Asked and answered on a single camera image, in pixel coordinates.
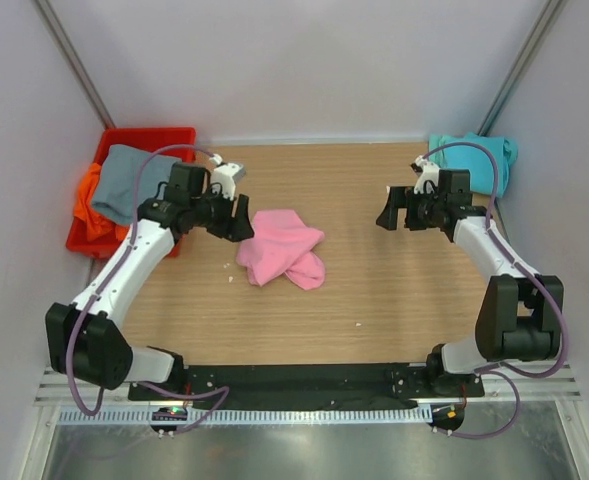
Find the pink t shirt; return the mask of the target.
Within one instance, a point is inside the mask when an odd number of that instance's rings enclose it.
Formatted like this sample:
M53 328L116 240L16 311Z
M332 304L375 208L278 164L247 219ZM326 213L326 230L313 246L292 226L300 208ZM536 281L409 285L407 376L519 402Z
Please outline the pink t shirt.
M254 237L240 243L236 256L250 284L265 286L285 276L309 291L324 283L325 264L314 253L325 240L323 231L307 226L291 209L260 210L251 224Z

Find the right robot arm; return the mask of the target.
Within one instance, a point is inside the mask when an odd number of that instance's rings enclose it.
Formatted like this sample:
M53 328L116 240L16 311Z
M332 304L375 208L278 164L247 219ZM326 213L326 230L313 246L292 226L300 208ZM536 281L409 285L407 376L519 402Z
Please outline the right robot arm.
M413 186L388 190L378 226L392 231L438 229L474 262L486 291L473 333L441 344L427 356L426 387L446 396L476 374L513 361L559 361L564 287L522 260L496 227L488 209L476 205L466 170L418 170Z

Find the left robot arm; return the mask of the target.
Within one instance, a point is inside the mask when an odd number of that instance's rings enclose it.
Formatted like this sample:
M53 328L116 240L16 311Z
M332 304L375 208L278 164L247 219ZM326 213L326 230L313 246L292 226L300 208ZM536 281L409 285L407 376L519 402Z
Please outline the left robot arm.
M213 170L173 165L160 198L145 200L135 223L97 277L68 304L53 304L45 325L54 371L106 390L151 382L163 399L178 398L186 376L178 355L132 347L121 328L156 266L196 227L230 241L250 239L249 198L236 191L245 175L239 163L218 160Z

